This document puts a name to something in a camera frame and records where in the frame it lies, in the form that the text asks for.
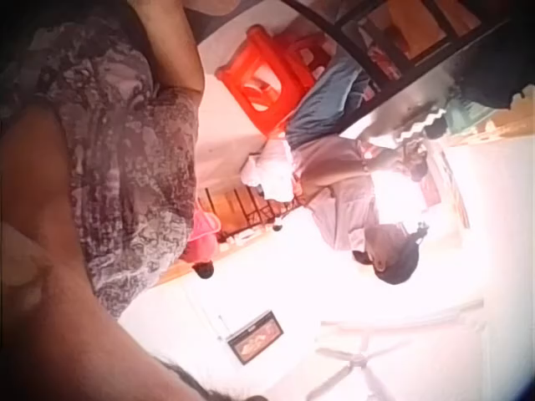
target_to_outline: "fan blade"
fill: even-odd
[[[391,352],[396,351],[396,350],[398,350],[400,348],[406,347],[409,344],[410,344],[409,340],[401,341],[401,342],[399,342],[397,344],[394,344],[391,347],[380,349],[379,351],[375,351],[374,353],[369,353],[366,356],[366,359],[370,360],[370,359],[373,359],[373,358],[380,357],[381,355],[385,355],[386,353],[391,353]]]
[[[395,401],[395,398],[386,389],[383,382],[375,376],[370,368],[363,368],[364,381],[368,385],[368,389],[379,401]]]
[[[316,349],[316,353],[324,357],[339,359],[340,361],[345,362],[351,362],[359,356],[354,353],[346,353],[345,351],[339,351],[331,348],[318,348]]]
[[[368,351],[369,338],[370,338],[370,335],[368,332],[362,335],[362,339],[360,341],[360,353],[365,353],[366,351]]]
[[[317,388],[308,393],[307,401],[313,401],[316,398],[326,394],[331,388],[336,386],[336,384],[344,380],[344,378],[346,378],[352,371],[353,367],[351,365],[339,370],[336,374],[325,380],[323,384],[319,385]]]

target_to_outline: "red plastic stool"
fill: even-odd
[[[247,30],[247,41],[237,56],[216,71],[216,77],[267,137],[284,131],[288,116],[314,85],[314,77],[299,53],[313,45],[321,47],[312,39],[301,43],[288,43],[284,38],[276,40],[262,26],[255,25]],[[314,56],[317,49],[310,51],[314,59],[319,59]],[[268,66],[277,77],[280,91],[266,83],[257,84],[259,79],[255,79],[254,74],[262,66]],[[255,104],[265,109],[257,109]]]

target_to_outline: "framed picture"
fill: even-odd
[[[270,311],[233,335],[227,343],[240,362],[245,365],[282,335],[283,330]]]

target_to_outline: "gray patterned dress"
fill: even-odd
[[[191,232],[196,106],[177,88],[159,88],[121,24],[98,10],[38,30],[0,74],[0,95],[3,130],[33,102],[58,116],[89,279],[118,317]]]

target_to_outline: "blue jeans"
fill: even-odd
[[[369,75],[338,47],[318,82],[290,117],[286,139],[292,150],[327,135],[337,134],[346,111],[360,107]]]

